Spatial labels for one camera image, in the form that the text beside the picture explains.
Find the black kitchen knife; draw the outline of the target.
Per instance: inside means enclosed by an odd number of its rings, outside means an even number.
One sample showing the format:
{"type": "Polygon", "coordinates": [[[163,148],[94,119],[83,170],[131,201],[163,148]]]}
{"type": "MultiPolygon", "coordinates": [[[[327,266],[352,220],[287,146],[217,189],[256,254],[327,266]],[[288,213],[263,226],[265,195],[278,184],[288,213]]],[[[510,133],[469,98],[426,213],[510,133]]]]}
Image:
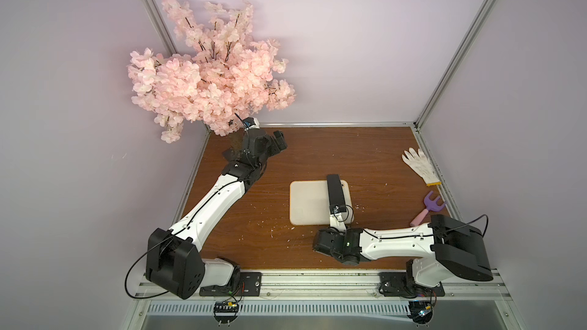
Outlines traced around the black kitchen knife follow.
{"type": "Polygon", "coordinates": [[[327,176],[329,210],[331,215],[347,212],[342,180],[338,174],[327,176]]]}

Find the cream cutting board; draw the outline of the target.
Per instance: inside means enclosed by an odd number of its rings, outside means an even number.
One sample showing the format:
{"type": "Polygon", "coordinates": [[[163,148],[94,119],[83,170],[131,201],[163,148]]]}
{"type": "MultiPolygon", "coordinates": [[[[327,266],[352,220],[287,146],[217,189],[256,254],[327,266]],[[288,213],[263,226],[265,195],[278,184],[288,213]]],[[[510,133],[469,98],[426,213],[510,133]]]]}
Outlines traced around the cream cutting board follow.
{"type": "Polygon", "coordinates": [[[290,223],[294,226],[328,226],[330,200],[326,180],[290,184],[290,223]]]}

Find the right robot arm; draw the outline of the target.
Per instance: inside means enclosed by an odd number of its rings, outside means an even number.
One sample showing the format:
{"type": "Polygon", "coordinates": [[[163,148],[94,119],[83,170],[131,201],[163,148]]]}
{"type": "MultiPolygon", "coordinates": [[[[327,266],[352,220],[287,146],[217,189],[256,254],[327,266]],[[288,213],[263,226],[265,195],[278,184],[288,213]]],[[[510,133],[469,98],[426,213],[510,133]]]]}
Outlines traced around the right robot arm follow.
{"type": "Polygon", "coordinates": [[[430,222],[406,229],[321,229],[313,250],[341,264],[356,266],[383,258],[410,258],[407,282],[433,288],[446,279],[493,280],[484,243],[485,232],[471,222],[431,215],[430,222]]]}

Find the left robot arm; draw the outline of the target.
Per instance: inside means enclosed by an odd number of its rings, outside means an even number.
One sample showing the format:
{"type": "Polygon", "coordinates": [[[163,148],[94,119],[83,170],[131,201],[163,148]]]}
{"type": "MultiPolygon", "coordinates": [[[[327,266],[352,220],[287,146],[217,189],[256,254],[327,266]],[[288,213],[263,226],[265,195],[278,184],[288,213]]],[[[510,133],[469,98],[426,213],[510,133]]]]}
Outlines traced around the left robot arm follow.
{"type": "Polygon", "coordinates": [[[258,126],[247,127],[240,150],[224,152],[227,164],[210,191],[169,229],[151,233],[141,256],[145,278],[180,299],[199,290],[235,299],[242,289],[238,264],[204,259],[201,251],[223,216],[264,175],[269,158],[286,149],[282,131],[268,134],[258,126]]]}

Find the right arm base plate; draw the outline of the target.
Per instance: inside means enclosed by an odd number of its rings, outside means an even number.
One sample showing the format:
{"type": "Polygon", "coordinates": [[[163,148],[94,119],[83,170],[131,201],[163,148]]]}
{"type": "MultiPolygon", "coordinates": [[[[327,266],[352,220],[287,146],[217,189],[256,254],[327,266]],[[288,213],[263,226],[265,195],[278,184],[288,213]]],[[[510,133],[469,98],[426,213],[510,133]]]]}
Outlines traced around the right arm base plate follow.
{"type": "Polygon", "coordinates": [[[443,297],[446,292],[442,284],[436,287],[424,287],[416,284],[407,272],[381,272],[379,274],[378,292],[386,297],[398,296],[405,299],[417,297],[443,297]]]}

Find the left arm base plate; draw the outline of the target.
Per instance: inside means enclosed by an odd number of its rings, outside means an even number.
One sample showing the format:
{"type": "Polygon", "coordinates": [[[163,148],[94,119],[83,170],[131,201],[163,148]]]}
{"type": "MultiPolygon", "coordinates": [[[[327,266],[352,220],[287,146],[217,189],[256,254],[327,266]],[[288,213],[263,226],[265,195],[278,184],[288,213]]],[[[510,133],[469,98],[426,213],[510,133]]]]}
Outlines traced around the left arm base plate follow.
{"type": "Polygon", "coordinates": [[[241,296],[258,297],[261,293],[262,273],[254,271],[238,271],[234,273],[229,282],[223,286],[212,285],[201,287],[200,296],[241,296]]]}

